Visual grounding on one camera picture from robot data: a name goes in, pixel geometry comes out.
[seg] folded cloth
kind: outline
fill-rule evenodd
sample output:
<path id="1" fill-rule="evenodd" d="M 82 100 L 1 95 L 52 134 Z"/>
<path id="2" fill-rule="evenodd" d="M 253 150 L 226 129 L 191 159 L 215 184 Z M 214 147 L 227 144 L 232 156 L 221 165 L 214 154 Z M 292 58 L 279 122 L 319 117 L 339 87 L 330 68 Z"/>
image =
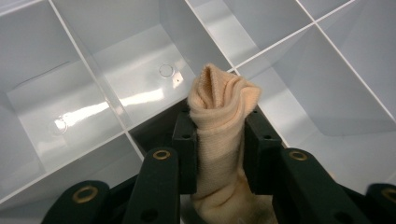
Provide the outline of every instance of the folded cloth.
<path id="1" fill-rule="evenodd" d="M 191 195 L 210 224 L 276 223 L 269 196 L 250 192 L 243 170 L 244 123 L 257 105 L 260 88 L 208 64 L 188 97 L 197 125 L 198 186 Z"/>

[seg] towel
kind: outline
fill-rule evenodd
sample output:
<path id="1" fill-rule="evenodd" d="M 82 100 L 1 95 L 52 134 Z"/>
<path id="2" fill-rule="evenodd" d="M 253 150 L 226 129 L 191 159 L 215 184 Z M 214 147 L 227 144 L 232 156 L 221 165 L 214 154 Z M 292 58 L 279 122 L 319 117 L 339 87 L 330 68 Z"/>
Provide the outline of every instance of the towel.
<path id="1" fill-rule="evenodd" d="M 243 170 L 244 123 L 261 94 L 253 83 L 208 64 L 188 97 L 198 134 L 197 192 L 191 195 L 209 224 L 276 223 L 270 196 L 250 192 Z"/>

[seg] white plastic bin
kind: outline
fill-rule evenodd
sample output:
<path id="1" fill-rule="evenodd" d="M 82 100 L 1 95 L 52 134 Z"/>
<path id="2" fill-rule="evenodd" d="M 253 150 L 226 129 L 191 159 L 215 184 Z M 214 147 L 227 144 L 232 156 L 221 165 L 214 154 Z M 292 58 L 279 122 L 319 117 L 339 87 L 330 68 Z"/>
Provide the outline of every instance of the white plastic bin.
<path id="1" fill-rule="evenodd" d="M 396 184 L 395 9 L 391 0 L 0 0 L 0 222 L 39 222 L 80 180 L 115 186 L 135 175 L 138 146 L 172 130 L 206 63 L 262 87 L 259 105 L 285 145 L 313 153 L 337 182 L 361 193 Z"/>

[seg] fabric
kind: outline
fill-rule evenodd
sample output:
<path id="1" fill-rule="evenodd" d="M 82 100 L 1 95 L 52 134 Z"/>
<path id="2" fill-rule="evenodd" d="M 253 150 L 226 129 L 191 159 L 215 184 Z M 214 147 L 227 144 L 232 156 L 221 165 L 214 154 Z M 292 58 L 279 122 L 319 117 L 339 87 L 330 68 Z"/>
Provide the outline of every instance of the fabric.
<path id="1" fill-rule="evenodd" d="M 244 123 L 260 88 L 243 77 L 207 65 L 188 97 L 197 125 L 198 190 L 191 196 L 209 224 L 276 223 L 271 197 L 250 192 L 243 171 Z"/>

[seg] sock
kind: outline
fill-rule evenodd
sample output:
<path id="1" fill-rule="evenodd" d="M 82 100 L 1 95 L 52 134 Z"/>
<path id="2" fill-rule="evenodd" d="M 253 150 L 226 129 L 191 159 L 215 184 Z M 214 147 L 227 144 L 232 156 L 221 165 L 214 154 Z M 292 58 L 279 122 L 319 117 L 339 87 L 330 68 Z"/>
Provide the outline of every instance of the sock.
<path id="1" fill-rule="evenodd" d="M 198 133 L 197 192 L 192 203 L 209 224 L 276 223 L 270 196 L 250 192 L 243 170 L 244 124 L 260 88 L 208 64 L 188 97 Z"/>

